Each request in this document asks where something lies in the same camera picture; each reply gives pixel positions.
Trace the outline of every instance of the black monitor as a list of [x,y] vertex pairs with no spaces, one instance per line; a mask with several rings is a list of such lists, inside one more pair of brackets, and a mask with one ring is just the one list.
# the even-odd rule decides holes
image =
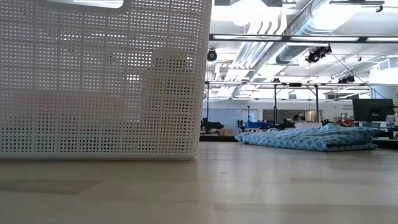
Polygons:
[[392,99],[353,99],[355,121],[386,121],[394,115]]

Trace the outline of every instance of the black stage light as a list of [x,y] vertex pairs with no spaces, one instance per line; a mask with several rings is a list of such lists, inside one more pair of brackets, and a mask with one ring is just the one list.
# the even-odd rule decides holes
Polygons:
[[348,83],[347,78],[339,79],[338,82],[337,82],[337,84],[347,84],[347,83]]
[[216,50],[210,49],[209,52],[207,53],[207,61],[214,62],[215,60],[217,60]]
[[330,45],[327,47],[317,47],[315,50],[311,50],[308,57],[305,57],[305,60],[308,63],[317,63],[322,58],[326,57],[326,55],[331,53]]
[[347,77],[347,82],[354,83],[355,82],[354,76],[350,75],[349,77]]

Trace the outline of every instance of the ceiling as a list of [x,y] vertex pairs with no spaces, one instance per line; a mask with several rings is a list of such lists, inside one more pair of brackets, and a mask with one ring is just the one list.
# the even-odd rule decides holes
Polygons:
[[[296,6],[287,9],[287,22],[289,23],[309,1],[295,0]],[[220,20],[220,16],[213,16],[220,11],[219,7],[225,6],[213,6],[212,9],[211,34],[245,34],[248,32],[250,24],[240,27],[232,21]],[[376,13],[377,8],[378,6],[360,6],[356,13],[330,35],[397,35],[398,23],[392,21],[398,16],[398,4],[397,7],[384,7],[384,10],[379,13]],[[242,44],[242,42],[209,42],[209,49],[216,50],[218,59],[215,62],[208,62],[208,73],[215,72],[216,65],[219,63],[233,62]],[[354,72],[355,75],[366,80],[369,76],[370,68],[388,57],[396,57],[398,55],[398,45],[396,44],[331,44],[333,54],[340,62],[335,56],[327,55],[326,58],[307,69],[302,66],[301,61],[309,49],[303,52],[300,57],[294,58],[288,66],[284,65],[282,70],[276,70],[277,72],[275,72],[274,69],[270,69],[270,74],[266,75],[268,79],[264,80],[264,82],[270,82],[274,76],[277,76],[282,82],[307,82],[309,80],[310,82],[320,82],[319,80],[322,80],[334,83],[337,82],[338,77],[350,74],[347,68]],[[270,53],[269,51],[265,52],[263,57],[266,57]],[[256,70],[254,73],[259,73],[258,68],[258,66],[254,67]]]

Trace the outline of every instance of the perforated basket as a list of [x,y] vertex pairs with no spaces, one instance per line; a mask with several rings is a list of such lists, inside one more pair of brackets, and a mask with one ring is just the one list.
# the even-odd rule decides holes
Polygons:
[[0,159],[190,159],[210,0],[0,0]]

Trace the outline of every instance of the blue patterned fabric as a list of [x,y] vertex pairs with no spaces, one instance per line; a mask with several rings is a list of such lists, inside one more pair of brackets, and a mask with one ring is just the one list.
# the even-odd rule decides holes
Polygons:
[[309,151],[335,152],[375,149],[372,136],[382,130],[364,127],[344,128],[328,124],[320,128],[291,129],[280,132],[242,133],[235,138],[245,144]]

